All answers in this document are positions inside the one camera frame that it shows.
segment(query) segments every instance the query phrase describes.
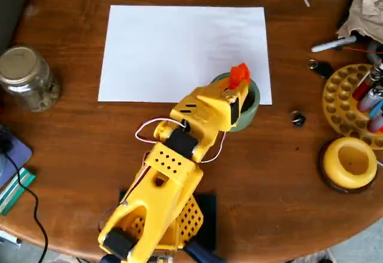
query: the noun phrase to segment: green cup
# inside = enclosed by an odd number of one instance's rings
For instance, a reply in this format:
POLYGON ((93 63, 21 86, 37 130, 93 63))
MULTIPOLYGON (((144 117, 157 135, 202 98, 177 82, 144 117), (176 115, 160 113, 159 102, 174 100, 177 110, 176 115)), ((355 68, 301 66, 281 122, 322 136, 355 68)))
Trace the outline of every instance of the green cup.
MULTIPOLYGON (((218 75, 212 82, 224 79, 229 77, 230 73, 223 73, 218 75)), ((255 82, 250 80, 249 92, 245 98, 244 104, 241 109, 241 115, 238 119, 237 126, 230 129, 230 132, 240 131, 246 128, 253 121, 254 116, 256 115, 259 101, 260 101, 259 89, 255 82)))

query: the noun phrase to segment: orange gripper tip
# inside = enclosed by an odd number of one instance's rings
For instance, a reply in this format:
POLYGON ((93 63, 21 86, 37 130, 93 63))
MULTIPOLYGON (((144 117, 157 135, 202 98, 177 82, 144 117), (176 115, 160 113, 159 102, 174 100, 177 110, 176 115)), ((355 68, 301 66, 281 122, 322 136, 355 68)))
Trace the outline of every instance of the orange gripper tip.
POLYGON ((236 89, 242 80, 246 80, 247 84, 250 85, 250 71, 246 64, 233 66, 230 71, 229 89, 236 89))

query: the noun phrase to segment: glass jar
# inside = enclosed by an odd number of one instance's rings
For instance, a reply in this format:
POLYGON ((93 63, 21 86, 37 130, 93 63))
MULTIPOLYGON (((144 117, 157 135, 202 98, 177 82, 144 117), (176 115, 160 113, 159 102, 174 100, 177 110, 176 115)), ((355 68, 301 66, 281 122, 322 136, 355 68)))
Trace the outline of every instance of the glass jar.
POLYGON ((19 106, 32 112, 50 108, 60 95, 48 63, 26 46, 13 47, 0 56, 0 85, 19 106))

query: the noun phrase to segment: blue marker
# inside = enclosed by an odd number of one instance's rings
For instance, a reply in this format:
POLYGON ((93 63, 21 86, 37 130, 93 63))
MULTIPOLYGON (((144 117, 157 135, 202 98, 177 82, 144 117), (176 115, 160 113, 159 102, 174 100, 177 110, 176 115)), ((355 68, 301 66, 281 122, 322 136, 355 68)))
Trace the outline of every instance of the blue marker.
POLYGON ((379 103, 376 104, 375 107, 370 111, 369 113, 370 118, 374 118, 382 107, 383 107, 383 100, 380 100, 379 103))

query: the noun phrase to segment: green book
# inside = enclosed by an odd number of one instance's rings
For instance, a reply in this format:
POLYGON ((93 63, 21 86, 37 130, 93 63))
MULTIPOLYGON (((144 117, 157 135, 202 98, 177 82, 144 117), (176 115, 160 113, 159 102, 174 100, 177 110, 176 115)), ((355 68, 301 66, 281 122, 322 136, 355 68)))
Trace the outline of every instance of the green book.
MULTIPOLYGON (((27 169, 20 169, 20 181, 24 186, 28 187, 35 177, 27 169)), ((0 194, 0 214, 7 215, 23 192, 24 188, 19 185, 16 174, 0 194)))

